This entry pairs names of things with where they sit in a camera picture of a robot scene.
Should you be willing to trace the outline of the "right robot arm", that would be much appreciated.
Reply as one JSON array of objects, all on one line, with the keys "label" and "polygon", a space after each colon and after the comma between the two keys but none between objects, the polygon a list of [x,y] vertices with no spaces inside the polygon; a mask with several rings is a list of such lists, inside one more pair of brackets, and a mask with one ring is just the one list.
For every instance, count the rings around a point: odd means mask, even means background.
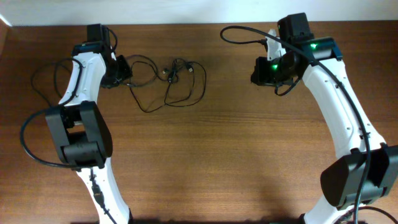
[{"label": "right robot arm", "polygon": [[275,90],[303,82],[331,133],[336,161],[321,176],[322,196],[300,223],[359,221],[359,211],[391,191],[397,179],[397,147],[376,131],[356,97],[342,53],[331,37],[316,38],[305,13],[291,14],[265,33],[266,57],[256,60],[251,81]]}]

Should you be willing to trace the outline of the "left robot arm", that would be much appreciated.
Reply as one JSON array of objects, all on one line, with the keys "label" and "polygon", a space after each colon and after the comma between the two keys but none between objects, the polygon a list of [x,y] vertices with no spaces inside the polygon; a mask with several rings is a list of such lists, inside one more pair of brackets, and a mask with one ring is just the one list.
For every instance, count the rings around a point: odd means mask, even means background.
[{"label": "left robot arm", "polygon": [[111,133],[97,105],[101,87],[117,87],[132,72],[124,56],[115,55],[109,28],[92,24],[86,30],[86,42],[72,50],[73,71],[67,90],[45,119],[59,159],[86,185],[99,222],[132,223],[111,166]]}]

